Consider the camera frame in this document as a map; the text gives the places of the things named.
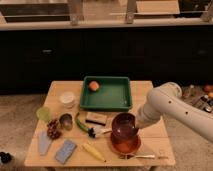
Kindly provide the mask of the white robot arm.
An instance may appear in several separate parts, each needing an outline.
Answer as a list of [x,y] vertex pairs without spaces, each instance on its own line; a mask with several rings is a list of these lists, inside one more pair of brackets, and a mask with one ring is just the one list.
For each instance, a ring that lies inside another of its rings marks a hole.
[[156,124],[162,114],[169,115],[213,143],[213,115],[181,100],[182,90],[174,82],[151,89],[138,109],[135,124],[144,129]]

